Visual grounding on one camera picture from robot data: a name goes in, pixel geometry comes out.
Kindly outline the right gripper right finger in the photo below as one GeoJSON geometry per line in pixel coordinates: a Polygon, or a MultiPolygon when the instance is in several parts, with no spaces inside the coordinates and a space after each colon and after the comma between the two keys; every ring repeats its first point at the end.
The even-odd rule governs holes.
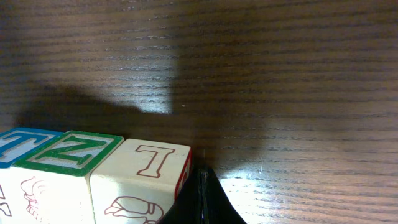
{"type": "Polygon", "coordinates": [[[211,168],[203,170],[203,221],[208,224],[246,224],[234,209],[211,168]]]}

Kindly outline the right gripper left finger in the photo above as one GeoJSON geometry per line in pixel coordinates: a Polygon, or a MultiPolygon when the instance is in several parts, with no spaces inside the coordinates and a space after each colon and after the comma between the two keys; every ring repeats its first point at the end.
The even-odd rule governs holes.
{"type": "Polygon", "coordinates": [[[201,224],[202,219],[202,176],[200,169],[194,169],[184,183],[176,201],[158,224],[201,224]]]}

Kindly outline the white block red sides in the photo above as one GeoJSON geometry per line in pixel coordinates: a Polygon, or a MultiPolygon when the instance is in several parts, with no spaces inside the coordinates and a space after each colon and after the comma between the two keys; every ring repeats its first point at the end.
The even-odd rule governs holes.
{"type": "Polygon", "coordinates": [[[158,223],[190,174],[189,146],[127,139],[91,174],[96,223],[158,223]]]}

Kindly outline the green sided picture block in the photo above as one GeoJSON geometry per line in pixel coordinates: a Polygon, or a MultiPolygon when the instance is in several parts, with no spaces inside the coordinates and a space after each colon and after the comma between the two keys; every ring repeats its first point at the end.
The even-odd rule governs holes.
{"type": "Polygon", "coordinates": [[[91,173],[122,136],[67,131],[11,166],[14,223],[93,224],[91,173]]]}

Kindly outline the yellow sided X block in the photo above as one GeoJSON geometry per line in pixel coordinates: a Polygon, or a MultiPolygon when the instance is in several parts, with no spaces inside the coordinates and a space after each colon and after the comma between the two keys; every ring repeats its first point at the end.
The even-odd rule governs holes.
{"type": "Polygon", "coordinates": [[[1,133],[1,223],[15,217],[11,207],[10,166],[62,132],[34,128],[14,128],[1,133]]]}

